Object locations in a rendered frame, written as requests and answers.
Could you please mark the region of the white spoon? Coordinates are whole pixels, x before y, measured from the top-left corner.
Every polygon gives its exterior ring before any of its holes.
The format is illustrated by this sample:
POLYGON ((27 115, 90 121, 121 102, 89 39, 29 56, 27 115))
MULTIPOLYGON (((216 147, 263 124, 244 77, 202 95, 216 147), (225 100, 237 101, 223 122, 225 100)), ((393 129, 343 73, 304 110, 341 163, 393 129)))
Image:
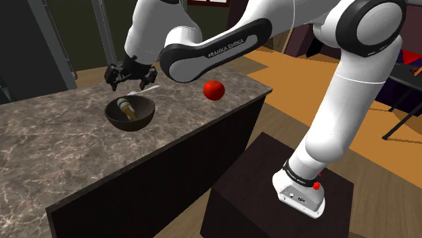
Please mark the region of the white spoon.
POLYGON ((151 86, 151 87, 149 87, 149 88, 147 88, 147 89, 144 89, 144 90, 140 90, 140 91, 131 91, 130 93, 128 93, 127 95, 137 95, 137 94, 140 94, 140 93, 143 93, 143 92, 146 92, 146 91, 150 91, 150 90, 152 90, 152 89, 157 89, 157 88, 159 88, 160 86, 159 85, 154 85, 154 86, 151 86))

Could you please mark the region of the dark brown bowl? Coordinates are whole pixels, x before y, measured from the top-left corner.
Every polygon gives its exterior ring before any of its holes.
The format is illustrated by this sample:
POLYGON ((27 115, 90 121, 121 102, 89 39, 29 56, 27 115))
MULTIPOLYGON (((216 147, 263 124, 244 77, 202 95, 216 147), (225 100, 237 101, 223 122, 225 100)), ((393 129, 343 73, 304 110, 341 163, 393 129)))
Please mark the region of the dark brown bowl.
POLYGON ((116 128, 133 132, 146 127, 151 122, 155 109, 156 105, 151 99, 138 95, 125 95, 109 102, 104 114, 116 128), (130 106, 137 119, 133 120, 125 114, 121 110, 121 104, 130 106))

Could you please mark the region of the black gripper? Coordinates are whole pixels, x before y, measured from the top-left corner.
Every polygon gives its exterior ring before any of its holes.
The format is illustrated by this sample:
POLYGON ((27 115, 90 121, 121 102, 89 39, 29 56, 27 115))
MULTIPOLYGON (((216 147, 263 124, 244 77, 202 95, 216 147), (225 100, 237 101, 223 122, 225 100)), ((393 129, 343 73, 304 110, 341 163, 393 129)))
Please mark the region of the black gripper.
POLYGON ((124 82, 126 77, 128 80, 141 80, 139 88, 144 88, 150 84, 155 83, 157 70, 151 64, 140 64, 136 62, 137 56, 130 57, 125 55, 123 65, 118 66, 115 64, 109 64, 104 74, 104 79, 109 84, 113 91, 117 89, 118 84, 124 82))

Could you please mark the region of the red tomato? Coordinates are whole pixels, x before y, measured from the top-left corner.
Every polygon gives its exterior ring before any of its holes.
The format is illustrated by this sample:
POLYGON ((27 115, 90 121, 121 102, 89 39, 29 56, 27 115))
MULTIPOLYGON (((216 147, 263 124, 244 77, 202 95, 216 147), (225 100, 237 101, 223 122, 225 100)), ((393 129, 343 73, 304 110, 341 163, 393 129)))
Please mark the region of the red tomato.
POLYGON ((225 87, 217 80, 210 80, 204 85, 203 93, 209 100, 218 101, 225 94, 225 87))

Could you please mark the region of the dark robot stand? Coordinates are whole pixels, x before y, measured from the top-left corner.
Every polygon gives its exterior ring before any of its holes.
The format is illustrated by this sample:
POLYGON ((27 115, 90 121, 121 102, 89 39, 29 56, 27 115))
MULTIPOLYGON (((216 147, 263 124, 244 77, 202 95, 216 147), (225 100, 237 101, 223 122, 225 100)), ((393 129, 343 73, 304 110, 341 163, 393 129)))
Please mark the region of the dark robot stand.
POLYGON ((293 149, 261 133, 213 185, 203 238, 348 238, 354 185, 324 169, 326 205, 320 218, 279 201, 272 177, 293 149))

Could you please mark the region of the cream and yellow cone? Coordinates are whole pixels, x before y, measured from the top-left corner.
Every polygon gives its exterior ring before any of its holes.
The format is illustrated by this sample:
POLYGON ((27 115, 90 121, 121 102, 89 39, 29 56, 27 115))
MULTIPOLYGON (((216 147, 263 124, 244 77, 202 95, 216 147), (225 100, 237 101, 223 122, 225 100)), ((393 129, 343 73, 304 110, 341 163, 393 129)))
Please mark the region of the cream and yellow cone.
POLYGON ((118 99, 118 101, 116 103, 117 103, 117 106, 120 108, 120 110, 124 114, 126 114, 126 117, 129 120, 132 120, 132 121, 137 120, 137 115, 136 115, 135 109, 126 98, 122 97, 122 98, 118 99))

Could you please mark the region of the black table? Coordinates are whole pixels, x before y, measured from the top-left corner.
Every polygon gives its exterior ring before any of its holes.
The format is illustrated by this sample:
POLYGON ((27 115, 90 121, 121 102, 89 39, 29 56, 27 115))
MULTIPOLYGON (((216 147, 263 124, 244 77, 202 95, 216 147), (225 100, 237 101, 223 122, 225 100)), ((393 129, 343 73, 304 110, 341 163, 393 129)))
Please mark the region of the black table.
MULTIPOLYGON (((403 101, 410 95, 412 91, 419 91, 422 93, 422 76, 418 77, 415 73, 411 72, 411 65, 407 64, 396 64, 389 75, 389 79, 405 85, 409 90, 398 100, 393 106, 388 110, 393 112, 403 101)), ((415 115, 420 109, 422 109, 422 101, 418 106, 416 106, 409 114, 407 114, 396 126, 394 126, 388 133, 382 136, 383 140, 388 140, 388 138, 396 132, 408 119, 415 115)))

